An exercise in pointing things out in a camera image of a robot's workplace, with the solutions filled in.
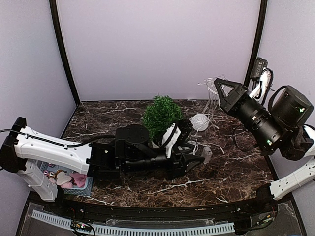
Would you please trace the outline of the small green christmas tree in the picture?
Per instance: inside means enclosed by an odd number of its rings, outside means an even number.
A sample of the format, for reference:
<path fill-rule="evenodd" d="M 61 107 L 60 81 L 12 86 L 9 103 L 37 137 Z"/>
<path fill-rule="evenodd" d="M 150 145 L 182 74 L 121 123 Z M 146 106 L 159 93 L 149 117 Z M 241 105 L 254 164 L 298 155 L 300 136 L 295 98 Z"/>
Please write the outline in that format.
<path fill-rule="evenodd" d="M 167 129 L 182 120 L 184 115 L 181 107 L 168 95 L 156 95 L 142 115 L 141 122 L 149 131 L 150 140 L 161 147 L 161 139 Z"/>

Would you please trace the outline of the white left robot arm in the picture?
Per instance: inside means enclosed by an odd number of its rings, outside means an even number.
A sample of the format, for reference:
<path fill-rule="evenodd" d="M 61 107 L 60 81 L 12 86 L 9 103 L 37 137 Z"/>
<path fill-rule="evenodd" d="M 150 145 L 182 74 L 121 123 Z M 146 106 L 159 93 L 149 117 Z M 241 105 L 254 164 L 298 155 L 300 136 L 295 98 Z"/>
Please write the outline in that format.
<path fill-rule="evenodd" d="M 65 170 L 107 181 L 151 170 L 165 170 L 167 180 L 183 177 L 204 161 L 187 142 L 191 129 L 186 120 L 171 124 L 156 148 L 150 147 L 149 131 L 139 124 L 79 143 L 39 133 L 19 117 L 1 145 L 0 166 L 21 176 L 58 214 L 66 214 L 63 185 L 74 178 Z"/>

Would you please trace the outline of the white ball string lights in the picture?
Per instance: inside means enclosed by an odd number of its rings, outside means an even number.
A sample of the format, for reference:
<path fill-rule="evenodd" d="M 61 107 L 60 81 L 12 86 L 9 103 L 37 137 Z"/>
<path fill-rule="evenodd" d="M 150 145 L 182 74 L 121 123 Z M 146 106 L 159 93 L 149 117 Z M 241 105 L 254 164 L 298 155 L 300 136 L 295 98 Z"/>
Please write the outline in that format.
<path fill-rule="evenodd" d="M 225 79 L 224 75 L 219 75 L 216 77 L 210 77 L 205 79 L 203 82 L 198 83 L 199 86 L 205 86 L 207 88 L 208 100 L 204 106 L 202 112 L 197 113 L 192 116 L 189 120 L 193 127 L 193 134 L 190 135 L 188 144 L 192 145 L 192 154 L 197 155 L 197 152 L 201 150 L 201 157 L 204 158 L 203 164 L 208 164 L 211 158 L 214 156 L 212 147 L 219 148 L 219 150 L 224 153 L 222 146 L 215 142 L 201 142 L 198 139 L 202 137 L 202 134 L 209 129 L 218 131 L 219 127 L 215 125 L 214 121 L 214 111 L 219 106 L 218 102 L 218 92 L 215 88 L 214 81 L 215 79 Z"/>

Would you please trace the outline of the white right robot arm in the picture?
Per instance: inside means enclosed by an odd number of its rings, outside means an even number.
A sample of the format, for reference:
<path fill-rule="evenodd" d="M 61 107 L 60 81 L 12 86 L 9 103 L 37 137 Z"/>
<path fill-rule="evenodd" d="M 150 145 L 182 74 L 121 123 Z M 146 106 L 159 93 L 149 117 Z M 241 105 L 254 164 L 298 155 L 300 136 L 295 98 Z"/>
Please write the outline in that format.
<path fill-rule="evenodd" d="M 284 85 L 274 92 L 265 108 L 263 104 L 274 78 L 267 65 L 265 59 L 255 60 L 251 71 L 255 85 L 252 91 L 239 82 L 221 78 L 214 80 L 220 108 L 238 119 L 253 135 L 254 146 L 263 156 L 279 150 L 281 156 L 290 161 L 309 158 L 297 170 L 256 190 L 256 199 L 251 203 L 255 213 L 262 213 L 271 201 L 282 199 L 315 177 L 315 128 L 306 124 L 314 106 L 296 88 Z"/>

